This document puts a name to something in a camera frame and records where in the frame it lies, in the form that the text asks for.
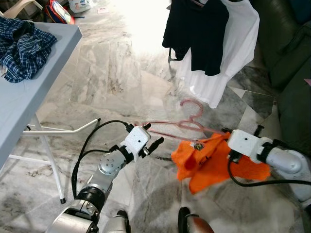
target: black cable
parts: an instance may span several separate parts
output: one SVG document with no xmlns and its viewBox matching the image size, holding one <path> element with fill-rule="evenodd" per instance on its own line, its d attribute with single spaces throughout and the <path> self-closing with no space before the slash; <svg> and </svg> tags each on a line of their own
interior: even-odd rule
<svg viewBox="0 0 311 233">
<path fill-rule="evenodd" d="M 75 177 L 75 179 L 77 179 L 77 174 L 78 174 L 78 170 L 79 170 L 79 165 L 80 165 L 80 161 L 89 153 L 92 153 L 92 152 L 102 152 L 102 153 L 109 153 L 108 150 L 88 150 L 86 152 L 83 153 L 83 155 L 81 156 L 81 158 L 78 159 L 76 165 L 74 166 L 73 168 L 73 171 L 72 171 L 72 176 Z"/>
<path fill-rule="evenodd" d="M 79 169 L 79 165 L 80 165 L 80 161 L 81 159 L 86 156 L 87 154 L 91 153 L 91 152 L 95 152 L 95 151 L 104 151 L 106 152 L 105 150 L 89 150 L 87 151 L 86 153 L 84 152 L 87 144 L 88 144 L 88 141 L 90 140 L 90 138 L 93 136 L 93 134 L 95 134 L 95 132 L 97 130 L 99 130 L 101 127 L 107 125 L 107 124 L 110 124 L 110 123 L 122 123 L 125 127 L 128 125 L 128 123 L 124 122 L 124 121 L 121 121 L 121 120 L 110 120 L 110 121 L 107 121 L 101 125 L 99 125 L 98 127 L 96 127 L 90 134 L 89 136 L 87 137 L 86 141 L 84 142 L 83 144 L 83 147 L 81 149 L 81 152 L 80 152 L 80 155 L 79 155 L 79 158 L 78 158 L 78 161 L 72 171 L 72 175 L 71 175 L 71 187 L 72 187 L 72 194 L 73 194 L 73 197 L 76 199 L 77 197 L 77 175 L 78 175 L 78 169 Z"/>
<path fill-rule="evenodd" d="M 297 180 L 277 180 L 277 181 L 262 181 L 262 182 L 256 182 L 256 183 L 242 183 L 238 181 L 237 179 L 234 178 L 231 172 L 231 163 L 233 161 L 229 159 L 228 162 L 228 172 L 230 178 L 234 181 L 234 183 L 238 184 L 239 186 L 242 187 L 256 187 L 256 186 L 263 186 L 263 185 L 268 185 L 268 184 L 278 184 L 278 183 L 297 183 L 297 184 L 306 184 L 306 185 L 311 185 L 311 182 L 309 181 L 297 181 Z"/>
</svg>

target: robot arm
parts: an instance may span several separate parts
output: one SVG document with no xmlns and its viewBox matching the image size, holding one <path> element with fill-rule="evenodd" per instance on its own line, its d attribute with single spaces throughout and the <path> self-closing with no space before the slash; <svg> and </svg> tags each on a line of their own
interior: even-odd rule
<svg viewBox="0 0 311 233">
<path fill-rule="evenodd" d="M 134 127 L 120 147 L 104 155 L 97 170 L 81 189 L 77 198 L 56 218 L 46 233 L 97 233 L 100 212 L 107 200 L 112 182 L 119 171 L 132 160 L 151 154 L 161 143 L 156 140 L 148 149 L 145 147 L 150 135 L 145 127 Z"/>
<path fill-rule="evenodd" d="M 254 163 L 266 163 L 275 172 L 288 180 L 311 182 L 310 163 L 295 151 L 286 150 L 267 137 L 258 138 L 242 130 L 233 130 L 228 146 L 240 154 L 248 156 Z M 289 184 L 303 207 L 311 204 L 311 186 Z"/>
</svg>

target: small label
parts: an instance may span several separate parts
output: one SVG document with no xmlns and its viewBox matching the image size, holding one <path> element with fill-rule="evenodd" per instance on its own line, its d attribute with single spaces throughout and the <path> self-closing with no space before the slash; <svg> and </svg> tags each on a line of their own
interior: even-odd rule
<svg viewBox="0 0 311 233">
<path fill-rule="evenodd" d="M 97 9 L 98 14 L 108 13 L 109 10 L 106 7 L 100 7 Z"/>
<path fill-rule="evenodd" d="M 196 150 L 202 150 L 204 148 L 204 146 L 200 143 L 191 143 L 190 146 L 192 146 L 193 148 L 195 148 Z"/>
</svg>

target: plaid shirt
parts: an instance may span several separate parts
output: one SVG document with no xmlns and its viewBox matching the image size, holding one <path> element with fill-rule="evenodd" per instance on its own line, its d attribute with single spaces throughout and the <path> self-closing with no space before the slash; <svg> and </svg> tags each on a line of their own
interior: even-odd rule
<svg viewBox="0 0 311 233">
<path fill-rule="evenodd" d="M 5 79 L 11 83 L 31 79 L 46 63 L 56 41 L 31 22 L 0 17 L 0 65 L 8 69 Z"/>
</svg>

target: white table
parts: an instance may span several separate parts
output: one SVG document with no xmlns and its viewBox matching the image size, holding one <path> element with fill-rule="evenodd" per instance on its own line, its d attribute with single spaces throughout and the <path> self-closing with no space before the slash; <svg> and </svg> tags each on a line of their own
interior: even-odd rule
<svg viewBox="0 0 311 233">
<path fill-rule="evenodd" d="M 75 131 L 41 127 L 35 113 L 81 39 L 82 34 L 76 25 L 36 23 L 35 26 L 43 31 L 52 33 L 58 41 L 53 45 L 46 64 L 39 70 L 33 80 L 9 83 L 4 78 L 0 79 L 0 168 L 8 157 L 51 165 L 61 203 L 65 203 L 58 168 L 46 136 L 78 133 L 80 130 L 95 124 L 99 119 L 95 119 Z M 32 117 L 34 117 L 35 127 L 38 131 L 24 131 Z M 42 128 L 47 128 L 48 131 L 41 131 Z M 21 135 L 40 136 L 49 160 L 43 161 L 10 155 Z"/>
</svg>

